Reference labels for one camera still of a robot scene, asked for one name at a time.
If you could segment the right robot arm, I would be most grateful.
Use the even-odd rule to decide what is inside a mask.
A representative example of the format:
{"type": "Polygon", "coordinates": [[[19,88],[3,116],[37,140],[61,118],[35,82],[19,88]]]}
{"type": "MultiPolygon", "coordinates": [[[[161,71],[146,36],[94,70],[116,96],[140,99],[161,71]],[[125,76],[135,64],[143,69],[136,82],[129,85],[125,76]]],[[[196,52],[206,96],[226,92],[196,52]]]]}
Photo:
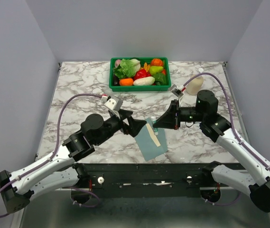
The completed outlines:
{"type": "Polygon", "coordinates": [[[247,171],[243,174],[214,161],[204,168],[202,183],[228,185],[249,196],[261,211],[270,212],[270,162],[249,145],[217,109],[218,99],[214,93],[201,90],[194,107],[181,107],[178,100],[172,100],[153,127],[177,130],[182,122],[198,122],[202,133],[227,150],[247,171]]]}

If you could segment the blue-grey envelope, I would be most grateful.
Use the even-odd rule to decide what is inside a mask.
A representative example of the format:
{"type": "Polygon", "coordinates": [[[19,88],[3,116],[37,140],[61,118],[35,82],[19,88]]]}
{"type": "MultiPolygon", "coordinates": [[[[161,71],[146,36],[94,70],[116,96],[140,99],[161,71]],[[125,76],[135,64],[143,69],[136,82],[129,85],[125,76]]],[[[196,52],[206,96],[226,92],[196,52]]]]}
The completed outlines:
{"type": "Polygon", "coordinates": [[[168,151],[168,145],[165,135],[165,130],[162,128],[154,128],[153,124],[156,121],[156,117],[147,118],[147,124],[150,124],[155,135],[157,136],[161,146],[157,147],[150,138],[146,125],[141,129],[140,133],[135,137],[136,143],[141,151],[145,161],[154,159],[168,151]]]}

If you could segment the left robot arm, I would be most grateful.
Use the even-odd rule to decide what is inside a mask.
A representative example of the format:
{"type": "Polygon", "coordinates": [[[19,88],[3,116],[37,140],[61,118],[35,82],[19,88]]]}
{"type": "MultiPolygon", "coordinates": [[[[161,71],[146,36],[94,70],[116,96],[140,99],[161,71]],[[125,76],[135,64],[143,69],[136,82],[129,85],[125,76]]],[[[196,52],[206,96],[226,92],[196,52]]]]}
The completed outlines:
{"type": "Polygon", "coordinates": [[[0,172],[0,194],[8,214],[25,208],[44,190],[62,187],[84,187],[88,176],[73,165],[95,151],[118,131],[136,137],[146,125],[145,120],[132,117],[132,112],[121,109],[104,120],[91,114],[81,123],[79,131],[71,134],[53,153],[17,171],[0,172]]]}

